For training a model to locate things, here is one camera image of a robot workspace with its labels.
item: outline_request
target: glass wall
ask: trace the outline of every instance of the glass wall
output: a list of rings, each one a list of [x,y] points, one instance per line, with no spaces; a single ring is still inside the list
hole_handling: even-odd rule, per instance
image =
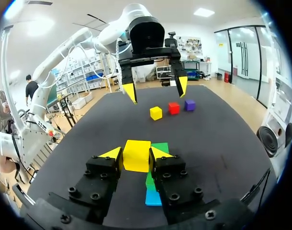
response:
[[[224,77],[224,73],[231,73],[231,52],[228,31],[215,34],[217,44],[218,72]]]
[[[229,30],[233,54],[232,83],[257,99],[260,56],[254,27]]]
[[[281,59],[272,54],[272,35],[265,26],[243,26],[215,33],[218,47],[218,72],[231,73],[231,83],[265,107],[268,106],[271,79],[281,74]]]
[[[264,105],[268,105],[269,103],[269,95],[270,95],[270,76],[274,75],[274,63],[277,63],[276,71],[281,71],[279,67],[279,62],[273,60],[275,55],[272,53],[272,48],[270,46],[270,35],[266,32],[266,29],[263,27],[257,28],[258,37],[260,41],[260,49],[261,49],[261,60],[262,60],[262,74],[260,79],[260,92],[258,96],[258,100]]]

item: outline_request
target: green block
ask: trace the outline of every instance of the green block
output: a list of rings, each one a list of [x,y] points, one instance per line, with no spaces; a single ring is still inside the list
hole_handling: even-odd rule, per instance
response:
[[[153,144],[151,144],[151,146],[155,147],[158,150],[161,150],[161,151],[163,151],[165,153],[169,153],[168,143],[167,142],[165,142],[165,143],[153,143]],[[152,179],[150,171],[147,174],[146,187],[149,190],[155,190],[156,189],[156,186],[155,186],[155,183],[154,183],[154,179]]]
[[[151,172],[148,172],[148,174],[147,174],[146,187],[149,190],[155,190],[156,189],[156,186],[155,186],[155,183],[154,183],[154,179],[152,179],[152,177],[151,177]]]
[[[161,150],[165,153],[169,153],[169,150],[168,150],[168,143],[165,142],[165,143],[153,143],[151,144],[152,147],[155,147],[157,148],[158,150]]]

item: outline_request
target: black shirt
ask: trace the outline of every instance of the black shirt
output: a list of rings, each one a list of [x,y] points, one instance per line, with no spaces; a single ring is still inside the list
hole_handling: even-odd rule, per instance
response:
[[[30,96],[32,100],[33,94],[37,90],[37,88],[39,87],[35,81],[29,82],[28,85],[26,86],[26,97]]]

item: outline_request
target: glass door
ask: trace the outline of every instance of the glass door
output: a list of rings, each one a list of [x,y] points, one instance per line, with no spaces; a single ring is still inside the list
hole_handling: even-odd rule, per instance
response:
[[[231,74],[230,42],[227,31],[215,33],[218,57],[218,72],[224,78],[225,72]]]
[[[229,30],[233,54],[232,83],[257,99],[260,55],[254,27]]]
[[[275,55],[273,54],[273,50],[270,46],[271,36],[267,33],[266,28],[257,27],[257,32],[260,41],[261,47],[261,63],[262,63],[262,75],[260,81],[260,93],[258,100],[265,105],[266,107],[269,104],[270,97],[270,89],[271,89],[271,80],[270,77],[274,76],[274,71],[278,64],[277,61],[274,60]],[[277,66],[277,73],[279,73],[280,67],[279,64]]]

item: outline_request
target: red fire extinguisher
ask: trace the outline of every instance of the red fire extinguisher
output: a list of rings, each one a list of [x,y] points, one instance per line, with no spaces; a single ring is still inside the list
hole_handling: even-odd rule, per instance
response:
[[[229,73],[225,72],[224,82],[229,82]]]

